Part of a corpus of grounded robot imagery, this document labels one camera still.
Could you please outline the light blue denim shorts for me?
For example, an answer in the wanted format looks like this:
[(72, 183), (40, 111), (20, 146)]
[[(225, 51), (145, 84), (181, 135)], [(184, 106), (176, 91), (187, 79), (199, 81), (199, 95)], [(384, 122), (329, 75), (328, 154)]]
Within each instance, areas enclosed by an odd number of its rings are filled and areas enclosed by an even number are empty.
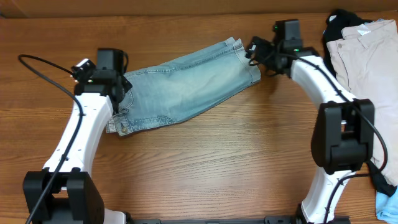
[(153, 67), (127, 72), (132, 88), (107, 133), (134, 132), (177, 124), (222, 103), (261, 79), (241, 40), (232, 37)]

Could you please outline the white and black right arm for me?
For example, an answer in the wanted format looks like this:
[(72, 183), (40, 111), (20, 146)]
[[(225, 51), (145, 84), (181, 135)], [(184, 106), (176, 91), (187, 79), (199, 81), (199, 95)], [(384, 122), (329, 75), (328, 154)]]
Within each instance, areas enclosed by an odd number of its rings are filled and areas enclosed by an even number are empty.
[(318, 109), (310, 143), (318, 169), (294, 216), (271, 216), (265, 223), (349, 223), (336, 217), (335, 207), (349, 180), (373, 155), (375, 108), (344, 90), (323, 59), (298, 37), (268, 41), (251, 39), (246, 58), (296, 82)]

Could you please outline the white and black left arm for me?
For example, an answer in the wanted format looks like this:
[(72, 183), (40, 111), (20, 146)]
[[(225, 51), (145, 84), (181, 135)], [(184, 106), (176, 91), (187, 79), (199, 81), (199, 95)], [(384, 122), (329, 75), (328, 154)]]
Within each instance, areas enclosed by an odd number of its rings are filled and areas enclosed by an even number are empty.
[(62, 138), (41, 171), (29, 171), (23, 191), (28, 223), (131, 223), (128, 213), (105, 208), (91, 170), (106, 123), (123, 97), (115, 70), (76, 72), (73, 110)]

